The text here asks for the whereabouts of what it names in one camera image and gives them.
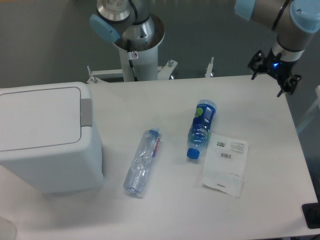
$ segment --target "blue bottle label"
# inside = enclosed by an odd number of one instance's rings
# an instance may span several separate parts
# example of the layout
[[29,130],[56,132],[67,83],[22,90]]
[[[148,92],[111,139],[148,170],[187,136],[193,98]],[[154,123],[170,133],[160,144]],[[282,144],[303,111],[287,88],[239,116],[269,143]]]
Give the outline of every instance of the blue bottle label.
[[209,104],[201,103],[196,106],[194,119],[192,122],[193,128],[205,128],[208,133],[210,132],[211,122],[216,113],[216,109]]

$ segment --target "bottle label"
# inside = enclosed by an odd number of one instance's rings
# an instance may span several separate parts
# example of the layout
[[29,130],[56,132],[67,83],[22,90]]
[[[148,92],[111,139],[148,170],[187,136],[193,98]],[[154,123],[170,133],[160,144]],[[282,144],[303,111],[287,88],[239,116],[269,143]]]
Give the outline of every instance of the bottle label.
[[201,103],[197,105],[192,122],[192,127],[196,128],[197,126],[202,126],[206,131],[209,131],[215,113],[215,108],[209,104]]
[[158,137],[158,140],[156,141],[156,144],[155,144],[155,147],[154,147],[154,150],[153,150],[153,153],[152,153],[152,157],[153,157],[153,158],[156,156],[159,142],[160,142],[160,137]]

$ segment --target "paper label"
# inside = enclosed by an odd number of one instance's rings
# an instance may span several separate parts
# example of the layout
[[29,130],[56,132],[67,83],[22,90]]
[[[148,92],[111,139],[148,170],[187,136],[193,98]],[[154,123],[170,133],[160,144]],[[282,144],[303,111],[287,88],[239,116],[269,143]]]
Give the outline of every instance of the paper label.
[[138,52],[137,51],[128,52],[128,58],[129,60],[138,59],[139,58]]
[[203,184],[235,197],[240,197],[248,142],[212,134],[205,156]]

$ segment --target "plastic bottle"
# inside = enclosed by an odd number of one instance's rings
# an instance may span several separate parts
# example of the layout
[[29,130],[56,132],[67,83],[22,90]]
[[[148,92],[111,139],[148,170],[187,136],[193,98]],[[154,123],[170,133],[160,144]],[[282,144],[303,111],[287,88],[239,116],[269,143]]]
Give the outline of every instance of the plastic bottle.
[[186,155],[190,159],[198,159],[200,152],[206,147],[211,136],[211,123],[217,111],[213,101],[200,100],[197,103],[192,125],[188,133],[188,151]]
[[128,193],[138,195],[144,191],[159,142],[159,128],[151,128],[144,132],[123,184]]

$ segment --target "light blue joint cover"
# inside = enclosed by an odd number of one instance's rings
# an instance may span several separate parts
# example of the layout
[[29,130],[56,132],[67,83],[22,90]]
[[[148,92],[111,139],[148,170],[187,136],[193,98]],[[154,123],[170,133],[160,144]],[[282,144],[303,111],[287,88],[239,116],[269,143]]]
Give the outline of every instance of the light blue joint cover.
[[240,17],[250,21],[254,13],[256,0],[236,0],[234,12]]
[[90,25],[96,34],[103,40],[114,43],[120,38],[119,33],[97,15],[92,14],[90,17]]
[[313,34],[320,29],[320,0],[294,0],[290,15],[299,29]]

